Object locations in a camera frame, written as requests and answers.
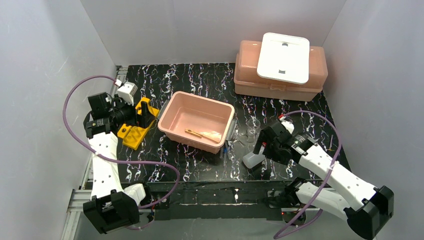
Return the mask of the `white squeeze bottle red cap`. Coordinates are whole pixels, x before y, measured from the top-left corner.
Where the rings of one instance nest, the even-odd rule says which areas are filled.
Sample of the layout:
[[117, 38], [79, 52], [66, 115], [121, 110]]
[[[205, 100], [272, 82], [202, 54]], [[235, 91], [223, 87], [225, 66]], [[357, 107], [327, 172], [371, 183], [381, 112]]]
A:
[[258, 152], [258, 154], [254, 154], [252, 151], [243, 156], [242, 162], [248, 168], [252, 169], [256, 167], [258, 164], [262, 163], [266, 156], [263, 154], [264, 147], [262, 146]]

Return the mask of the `wooden stick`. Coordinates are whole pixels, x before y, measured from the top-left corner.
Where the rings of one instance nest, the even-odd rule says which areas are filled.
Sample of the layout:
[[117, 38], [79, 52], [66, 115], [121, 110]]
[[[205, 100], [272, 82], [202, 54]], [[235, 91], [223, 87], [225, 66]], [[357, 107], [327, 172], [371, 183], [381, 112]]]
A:
[[222, 139], [222, 134], [218, 133], [216, 131], [203, 131], [203, 132], [199, 132], [199, 131], [194, 131], [192, 129], [186, 128], [184, 130], [185, 133], [190, 134], [192, 136], [195, 136], [197, 138], [205, 138], [209, 141], [212, 141], [214, 143], [219, 143]]

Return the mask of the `yellow test tube rack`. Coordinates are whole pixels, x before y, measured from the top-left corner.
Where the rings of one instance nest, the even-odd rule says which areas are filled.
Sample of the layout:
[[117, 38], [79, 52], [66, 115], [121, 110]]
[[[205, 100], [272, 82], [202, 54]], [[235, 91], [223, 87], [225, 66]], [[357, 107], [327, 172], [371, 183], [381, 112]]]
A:
[[142, 115], [147, 122], [150, 122], [149, 126], [142, 128], [124, 123], [117, 132], [117, 137], [122, 139], [122, 144], [133, 150], [138, 149], [160, 112], [159, 109], [151, 106], [151, 99], [147, 97], [142, 97], [135, 107], [138, 114]]

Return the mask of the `white rectangular lid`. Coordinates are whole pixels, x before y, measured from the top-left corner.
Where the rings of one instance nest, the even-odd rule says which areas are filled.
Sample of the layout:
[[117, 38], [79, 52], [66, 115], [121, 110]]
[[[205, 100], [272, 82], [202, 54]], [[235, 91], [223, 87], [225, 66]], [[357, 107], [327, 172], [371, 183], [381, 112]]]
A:
[[304, 85], [309, 80], [310, 41], [267, 32], [263, 35], [257, 74], [265, 79]]

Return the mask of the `clear glass beaker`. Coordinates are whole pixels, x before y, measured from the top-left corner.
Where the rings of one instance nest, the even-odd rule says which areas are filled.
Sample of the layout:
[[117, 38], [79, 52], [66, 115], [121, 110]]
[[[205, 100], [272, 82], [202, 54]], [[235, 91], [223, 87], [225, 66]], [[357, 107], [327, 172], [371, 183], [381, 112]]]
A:
[[253, 143], [257, 140], [259, 133], [261, 131], [261, 122], [253, 117], [249, 119], [246, 123], [247, 129], [246, 129], [246, 137], [248, 143]]

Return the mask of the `blue capped plastic pipette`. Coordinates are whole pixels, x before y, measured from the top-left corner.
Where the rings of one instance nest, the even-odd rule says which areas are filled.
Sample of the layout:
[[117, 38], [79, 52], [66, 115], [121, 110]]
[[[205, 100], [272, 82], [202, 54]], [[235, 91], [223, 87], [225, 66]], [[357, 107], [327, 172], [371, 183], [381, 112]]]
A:
[[223, 166], [226, 167], [227, 166], [227, 161], [229, 160], [228, 158], [228, 150], [227, 148], [223, 148], [222, 149], [222, 161], [223, 161]]

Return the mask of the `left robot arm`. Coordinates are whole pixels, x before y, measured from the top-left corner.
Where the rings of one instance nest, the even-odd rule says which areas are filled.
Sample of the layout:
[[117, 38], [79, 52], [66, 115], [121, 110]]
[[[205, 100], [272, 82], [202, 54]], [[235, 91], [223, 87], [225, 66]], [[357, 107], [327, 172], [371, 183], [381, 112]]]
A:
[[100, 234], [139, 222], [139, 204], [147, 196], [142, 183], [122, 187], [119, 177], [117, 146], [120, 127], [136, 118], [134, 94], [106, 92], [88, 97], [91, 110], [83, 126], [92, 155], [93, 185], [91, 197], [83, 204], [84, 215]]

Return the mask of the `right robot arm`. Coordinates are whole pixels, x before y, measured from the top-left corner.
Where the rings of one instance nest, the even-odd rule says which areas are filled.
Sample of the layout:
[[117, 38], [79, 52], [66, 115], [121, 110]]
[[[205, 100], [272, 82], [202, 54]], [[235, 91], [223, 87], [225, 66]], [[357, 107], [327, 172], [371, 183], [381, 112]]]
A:
[[286, 120], [278, 120], [262, 129], [254, 150], [242, 161], [251, 169], [265, 159], [283, 165], [292, 160], [322, 179], [331, 172], [327, 184], [334, 189], [322, 189], [314, 198], [318, 187], [297, 177], [283, 190], [268, 193], [273, 208], [277, 208], [280, 202], [297, 206], [311, 201], [313, 206], [345, 220], [358, 236], [366, 240], [374, 239], [393, 216], [394, 193], [390, 188], [378, 188], [333, 162], [316, 140], [308, 134], [295, 132], [294, 125]]

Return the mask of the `pink plastic bin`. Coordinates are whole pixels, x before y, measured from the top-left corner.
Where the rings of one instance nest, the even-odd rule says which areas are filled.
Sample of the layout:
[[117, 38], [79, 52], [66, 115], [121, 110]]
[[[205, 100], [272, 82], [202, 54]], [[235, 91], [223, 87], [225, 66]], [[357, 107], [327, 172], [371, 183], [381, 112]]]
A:
[[[172, 141], [217, 154], [225, 143], [235, 109], [231, 104], [198, 96], [192, 93], [175, 92], [162, 110], [157, 127]], [[185, 132], [218, 132], [222, 138], [214, 143]]]

